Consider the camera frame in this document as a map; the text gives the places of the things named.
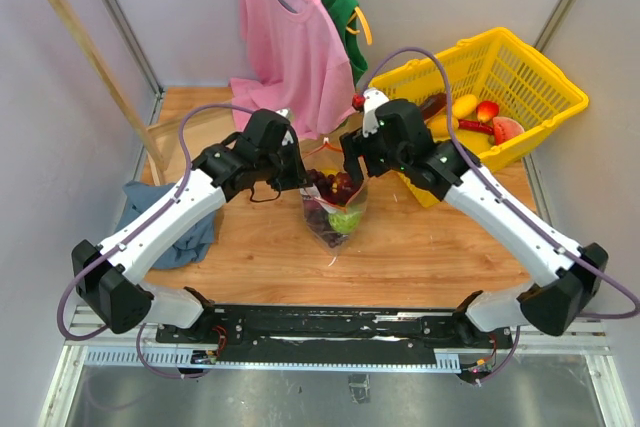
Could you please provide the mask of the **green custard apple toy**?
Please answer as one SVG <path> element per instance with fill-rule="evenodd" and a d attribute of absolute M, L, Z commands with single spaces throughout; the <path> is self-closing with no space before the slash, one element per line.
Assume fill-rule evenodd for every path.
<path fill-rule="evenodd" d="M 336 233 L 349 235 L 358 227 L 362 216 L 363 212 L 358 210 L 336 211 L 328 214 L 328 221 Z"/>

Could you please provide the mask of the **clear zip top bag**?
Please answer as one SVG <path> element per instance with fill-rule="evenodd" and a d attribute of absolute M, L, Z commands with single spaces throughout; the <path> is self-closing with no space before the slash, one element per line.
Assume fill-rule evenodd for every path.
<path fill-rule="evenodd" d="M 358 229 L 367 206 L 365 181 L 343 168 L 343 152 L 328 137 L 302 157 L 311 184 L 299 189 L 306 226 L 337 256 Z"/>

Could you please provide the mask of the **dark purple grape bunch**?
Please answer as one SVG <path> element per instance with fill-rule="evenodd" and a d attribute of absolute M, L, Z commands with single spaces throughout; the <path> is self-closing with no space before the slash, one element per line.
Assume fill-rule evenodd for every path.
<path fill-rule="evenodd" d="M 346 241 L 344 234 L 338 233 L 329 222 L 329 213 L 316 200 L 302 202 L 307 227 L 325 246 L 335 248 Z"/>

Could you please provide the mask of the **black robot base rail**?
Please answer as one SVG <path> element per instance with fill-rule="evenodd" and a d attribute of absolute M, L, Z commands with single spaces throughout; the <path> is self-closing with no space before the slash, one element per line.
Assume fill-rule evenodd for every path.
<path fill-rule="evenodd" d="M 426 369 L 439 349 L 508 350 L 505 327 L 482 333 L 451 309 L 218 304 L 188 329 L 165 324 L 163 344 L 198 350 L 224 342 L 224 364 L 294 368 Z"/>

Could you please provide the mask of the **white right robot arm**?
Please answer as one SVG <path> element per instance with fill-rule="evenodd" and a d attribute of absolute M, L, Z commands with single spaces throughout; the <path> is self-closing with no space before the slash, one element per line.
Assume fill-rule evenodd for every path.
<path fill-rule="evenodd" d="M 355 98 L 363 124 L 341 136 L 344 168 L 355 180 L 389 171 L 472 218 L 528 271 L 528 283 L 498 292 L 477 291 L 459 306 L 455 339 L 474 347 L 490 331 L 531 325 L 562 335 L 599 289 L 608 254 L 556 231 L 511 195 L 469 150 L 436 142 L 419 108 L 370 89 Z"/>

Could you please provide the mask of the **orange yellow mango toy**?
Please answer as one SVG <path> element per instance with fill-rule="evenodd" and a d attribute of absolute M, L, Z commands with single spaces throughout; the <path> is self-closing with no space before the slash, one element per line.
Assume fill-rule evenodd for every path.
<path fill-rule="evenodd" d="M 335 169 L 321 169 L 319 172 L 325 177 L 335 176 L 338 173 Z"/>

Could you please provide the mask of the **yellow round fruit toy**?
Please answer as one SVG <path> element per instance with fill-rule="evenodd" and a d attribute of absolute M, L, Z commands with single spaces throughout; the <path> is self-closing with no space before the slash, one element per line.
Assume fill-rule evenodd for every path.
<path fill-rule="evenodd" d="M 453 132 L 456 132 L 459 129 L 459 120 L 453 117 L 451 122 L 448 122 L 446 115 L 438 115 L 427 122 L 427 128 L 434 138 L 448 138 L 450 136 L 449 127 L 452 127 Z"/>

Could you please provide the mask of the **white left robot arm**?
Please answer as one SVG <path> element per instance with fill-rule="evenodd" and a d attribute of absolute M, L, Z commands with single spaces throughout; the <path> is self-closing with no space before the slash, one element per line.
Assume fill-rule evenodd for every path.
<path fill-rule="evenodd" d="M 190 341 L 214 330 L 208 301 L 193 289 L 147 284 L 159 257 L 197 222 L 240 192 L 266 182 L 276 193 L 309 183 L 287 109 L 257 110 L 241 132 L 186 161 L 182 178 L 137 219 L 97 245 L 72 250 L 72 290 L 106 329 L 126 333 L 144 322 L 179 328 Z"/>

